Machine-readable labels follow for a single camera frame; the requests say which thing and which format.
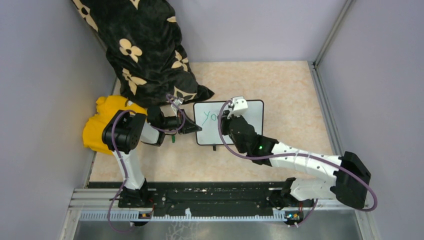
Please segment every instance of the beige table surface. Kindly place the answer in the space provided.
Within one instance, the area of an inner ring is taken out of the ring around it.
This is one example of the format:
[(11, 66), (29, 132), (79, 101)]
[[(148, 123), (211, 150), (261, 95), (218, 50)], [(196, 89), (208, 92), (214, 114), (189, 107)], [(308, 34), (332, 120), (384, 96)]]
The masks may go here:
[[(209, 101), (231, 97), (264, 102), (263, 134), (303, 150), (331, 155), (314, 83), (306, 61), (202, 62), (190, 64), (197, 81), (215, 95)], [(182, 107), (191, 119), (193, 104)], [(162, 107), (166, 116), (172, 111)], [(223, 146), (199, 146), (194, 133), (166, 136), (161, 147), (140, 143), (141, 169), (151, 182), (282, 181), (289, 177), (311, 178), (304, 173), (257, 165), (237, 158)], [(117, 160), (98, 153), (91, 182), (122, 181)]]

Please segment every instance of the black blanket with flower pattern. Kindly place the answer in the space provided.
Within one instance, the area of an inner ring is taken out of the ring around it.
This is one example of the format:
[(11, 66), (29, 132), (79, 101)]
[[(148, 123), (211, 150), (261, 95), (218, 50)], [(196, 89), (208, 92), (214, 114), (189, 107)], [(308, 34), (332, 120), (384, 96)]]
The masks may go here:
[(106, 44), (122, 96), (149, 107), (165, 104), (166, 94), (184, 98), (184, 103), (214, 95), (196, 82), (175, 11), (165, 0), (72, 1)]

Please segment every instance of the gray wall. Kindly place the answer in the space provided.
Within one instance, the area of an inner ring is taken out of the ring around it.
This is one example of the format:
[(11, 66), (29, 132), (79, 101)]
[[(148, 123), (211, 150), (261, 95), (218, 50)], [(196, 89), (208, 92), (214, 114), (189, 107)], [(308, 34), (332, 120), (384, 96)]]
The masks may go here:
[(315, 60), (344, 0), (169, 0), (191, 62)]
[(371, 171), (382, 239), (423, 239), (424, 1), (357, 1), (319, 67), (346, 150)]
[(0, 239), (57, 239), (114, 73), (71, 1), (0, 3)]

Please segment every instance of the yellow cloth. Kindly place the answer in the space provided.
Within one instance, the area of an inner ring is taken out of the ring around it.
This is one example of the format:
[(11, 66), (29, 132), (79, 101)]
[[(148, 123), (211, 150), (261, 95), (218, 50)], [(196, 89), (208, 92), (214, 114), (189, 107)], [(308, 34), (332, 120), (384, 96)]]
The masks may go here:
[(147, 111), (125, 97), (118, 95), (101, 96), (95, 103), (97, 104), (97, 113), (90, 117), (85, 124), (82, 131), (82, 142), (86, 148), (112, 155), (112, 151), (102, 141), (102, 133), (117, 111), (133, 110), (136, 113), (145, 115), (147, 115)]

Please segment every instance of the robotic arm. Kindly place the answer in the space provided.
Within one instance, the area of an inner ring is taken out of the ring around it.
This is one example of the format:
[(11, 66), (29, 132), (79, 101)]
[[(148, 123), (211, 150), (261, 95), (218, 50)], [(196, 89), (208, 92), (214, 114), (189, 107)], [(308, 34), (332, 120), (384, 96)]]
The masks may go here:
[[(321, 155), (259, 135), (243, 117), (248, 110), (248, 103), (244, 97), (234, 97), (227, 104), (229, 110), (223, 111), (225, 105), (221, 109), (220, 131), (222, 135), (230, 137), (239, 153), (247, 154), (241, 157), (250, 159), (255, 164), (294, 169), (316, 177), (288, 178), (286, 182), (290, 183), (290, 186), (283, 194), (289, 196), (282, 196), (283, 198), (291, 196), (297, 201), (337, 199), (355, 209), (362, 209), (365, 206), (371, 174), (356, 154), (347, 151), (343, 156)], [(228, 146), (226, 147), (240, 157)]]

